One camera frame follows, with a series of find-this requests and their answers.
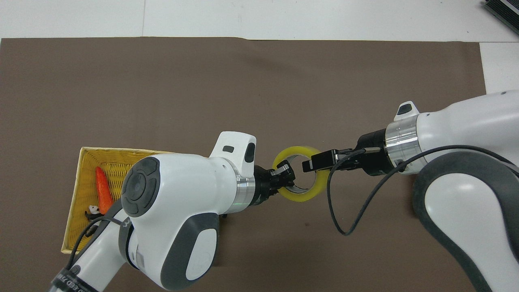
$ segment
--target wicker basket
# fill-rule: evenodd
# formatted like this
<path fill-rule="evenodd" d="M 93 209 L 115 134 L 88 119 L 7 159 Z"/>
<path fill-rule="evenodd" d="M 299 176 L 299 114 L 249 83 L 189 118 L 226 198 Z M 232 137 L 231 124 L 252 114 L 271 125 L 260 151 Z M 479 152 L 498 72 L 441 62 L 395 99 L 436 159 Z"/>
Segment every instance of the wicker basket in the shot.
<path fill-rule="evenodd" d="M 122 182 L 128 170 L 137 161 L 165 151 L 122 148 L 82 147 L 77 164 L 76 183 L 66 224 L 65 237 L 61 252 L 70 254 L 81 231 L 88 225 L 85 211 L 89 205 L 98 205 L 98 194 L 95 184 L 95 168 L 101 167 L 106 174 L 110 194 L 115 200 L 121 196 Z M 79 245 L 80 251 L 90 240 L 84 237 Z"/>

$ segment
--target red toy carrot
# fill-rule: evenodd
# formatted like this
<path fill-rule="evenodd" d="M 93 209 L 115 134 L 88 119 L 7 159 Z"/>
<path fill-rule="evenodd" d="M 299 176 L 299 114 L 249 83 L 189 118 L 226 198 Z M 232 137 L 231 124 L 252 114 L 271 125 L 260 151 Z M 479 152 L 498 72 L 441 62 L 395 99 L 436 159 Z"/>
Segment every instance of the red toy carrot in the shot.
<path fill-rule="evenodd" d="M 106 180 L 106 176 L 99 166 L 95 168 L 95 177 L 98 188 L 99 212 L 104 215 L 106 212 L 108 212 L 108 209 L 110 209 L 110 206 L 114 203 L 114 200 L 112 200 L 112 196 L 110 195 L 110 189 L 108 188 L 108 181 Z"/>

